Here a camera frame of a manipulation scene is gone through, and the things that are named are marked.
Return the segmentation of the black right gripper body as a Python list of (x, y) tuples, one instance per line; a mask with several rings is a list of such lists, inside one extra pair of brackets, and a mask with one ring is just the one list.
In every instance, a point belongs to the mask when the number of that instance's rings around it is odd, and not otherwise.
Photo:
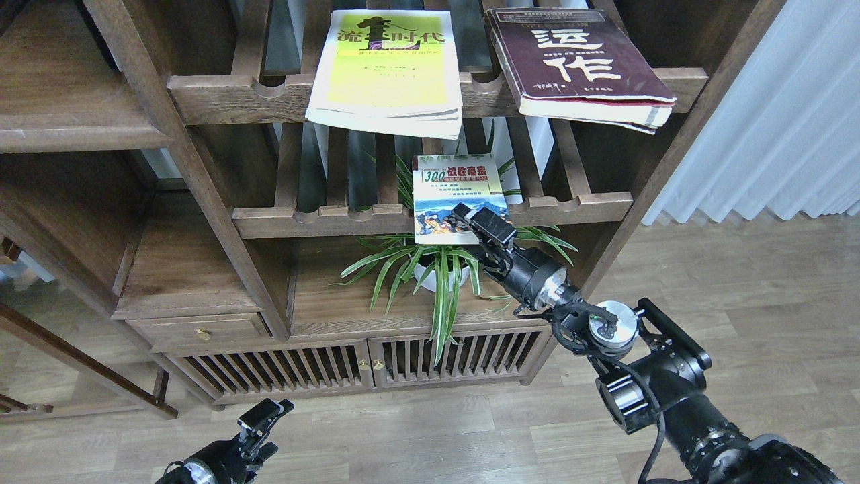
[(538, 248), (502, 247), (501, 277), (491, 279), (519, 301), (518, 311), (570, 303), (567, 269)]

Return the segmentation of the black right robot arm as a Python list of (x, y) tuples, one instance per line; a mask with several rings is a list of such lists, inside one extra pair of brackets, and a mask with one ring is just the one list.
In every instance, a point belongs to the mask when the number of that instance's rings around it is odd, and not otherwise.
[(657, 426), (639, 482), (649, 482), (665, 440), (692, 483), (839, 482), (813, 454), (772, 434), (747, 438), (728, 421), (704, 395), (709, 354), (650, 300), (636, 307), (612, 300), (590, 304), (562, 264), (537, 248), (516, 245), (516, 230), (493, 211), (458, 204), (452, 215), (476, 234), (478, 244), (468, 251), (486, 275), (530, 319), (549, 321), (561, 346), (589, 359), (615, 423), (629, 434)]

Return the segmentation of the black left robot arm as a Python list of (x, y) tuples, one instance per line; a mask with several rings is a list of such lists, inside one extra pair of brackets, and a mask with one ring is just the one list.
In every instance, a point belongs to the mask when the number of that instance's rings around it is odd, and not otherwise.
[(277, 452), (267, 443), (271, 428), (294, 404), (289, 399), (264, 399), (239, 417), (239, 434), (203, 447), (174, 469), (166, 468), (157, 483), (251, 483), (265, 460)]

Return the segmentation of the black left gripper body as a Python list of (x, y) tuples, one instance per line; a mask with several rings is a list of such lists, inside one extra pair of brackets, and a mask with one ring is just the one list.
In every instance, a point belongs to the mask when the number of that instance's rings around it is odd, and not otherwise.
[(182, 463), (183, 482), (187, 483), (252, 483), (263, 463), (258, 451), (264, 437), (255, 433), (242, 434), (230, 440), (215, 441)]

